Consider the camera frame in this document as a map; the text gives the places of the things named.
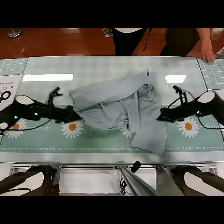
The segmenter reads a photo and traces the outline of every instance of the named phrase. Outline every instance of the person's arm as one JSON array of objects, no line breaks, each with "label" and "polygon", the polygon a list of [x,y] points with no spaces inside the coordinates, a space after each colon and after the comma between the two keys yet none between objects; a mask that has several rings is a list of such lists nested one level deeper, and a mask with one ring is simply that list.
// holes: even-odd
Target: person's arm
[{"label": "person's arm", "polygon": [[210,28],[196,28],[201,39],[202,58],[208,62],[214,62]]}]

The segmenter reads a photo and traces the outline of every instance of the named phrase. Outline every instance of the table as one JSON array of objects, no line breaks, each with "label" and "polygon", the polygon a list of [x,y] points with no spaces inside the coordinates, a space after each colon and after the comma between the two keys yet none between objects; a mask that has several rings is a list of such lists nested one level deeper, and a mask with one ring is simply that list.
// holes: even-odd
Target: table
[{"label": "table", "polygon": [[[146,68],[154,73],[157,88],[162,98],[162,105],[169,105],[177,98],[172,89],[174,83],[198,96],[207,89],[222,89],[223,59],[213,65],[195,58],[181,57],[114,57],[114,56],[52,56],[28,59],[0,61],[0,75],[23,74],[24,77],[67,77],[70,81],[22,81],[17,94],[45,102],[48,94],[55,87],[61,88],[62,97],[55,99],[55,105],[72,105],[69,91],[105,80],[124,76],[128,71],[142,71]],[[202,119],[210,126],[218,127],[212,116]],[[26,121],[28,127],[36,126],[33,121]],[[124,164],[139,160],[143,164],[156,163],[205,163],[224,160],[222,131],[206,130],[199,125],[199,134],[195,138],[186,138],[177,128],[177,123],[166,123],[168,139],[166,155],[158,158],[144,150],[128,147],[130,140],[122,133],[106,133],[87,130],[82,125],[80,130],[88,136],[75,139],[65,138],[61,126],[51,122],[48,126],[24,132],[18,138],[4,136],[0,145],[0,162],[30,163],[73,163],[73,164]],[[102,139],[107,137],[107,144]]]}]

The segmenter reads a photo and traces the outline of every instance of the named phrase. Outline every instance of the person's hand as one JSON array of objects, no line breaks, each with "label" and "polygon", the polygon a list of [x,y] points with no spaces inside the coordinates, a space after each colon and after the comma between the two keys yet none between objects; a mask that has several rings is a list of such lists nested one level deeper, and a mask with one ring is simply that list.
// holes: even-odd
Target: person's hand
[{"label": "person's hand", "polygon": [[204,61],[214,62],[215,57],[212,50],[211,40],[202,40],[201,42],[201,54]]},{"label": "person's hand", "polygon": [[107,34],[107,33],[109,33],[110,28],[102,28],[102,31],[104,32],[104,34]]}]

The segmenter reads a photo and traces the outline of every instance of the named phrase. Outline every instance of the wooden floor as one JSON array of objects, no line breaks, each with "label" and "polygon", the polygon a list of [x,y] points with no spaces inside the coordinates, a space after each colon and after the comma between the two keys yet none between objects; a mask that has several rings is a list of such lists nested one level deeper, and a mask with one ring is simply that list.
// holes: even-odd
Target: wooden floor
[{"label": "wooden floor", "polygon": [[[22,28],[19,38],[8,37],[10,29],[0,28],[0,59],[35,56],[114,55],[112,37],[104,37],[100,28]],[[158,56],[165,45],[165,28],[153,28],[147,47],[145,33],[134,55]],[[213,50],[224,47],[224,32],[213,36]],[[200,42],[189,56],[200,57]]]}]

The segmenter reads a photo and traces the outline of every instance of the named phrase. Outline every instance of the folded garment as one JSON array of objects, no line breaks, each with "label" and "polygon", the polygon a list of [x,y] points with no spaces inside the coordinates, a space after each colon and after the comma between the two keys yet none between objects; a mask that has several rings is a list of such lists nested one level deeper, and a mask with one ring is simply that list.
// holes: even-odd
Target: folded garment
[{"label": "folded garment", "polygon": [[161,101],[155,85],[155,77],[145,70],[75,89],[70,96],[74,111],[87,125],[100,130],[130,129],[133,147],[161,155],[167,133],[164,123],[156,120]]}]

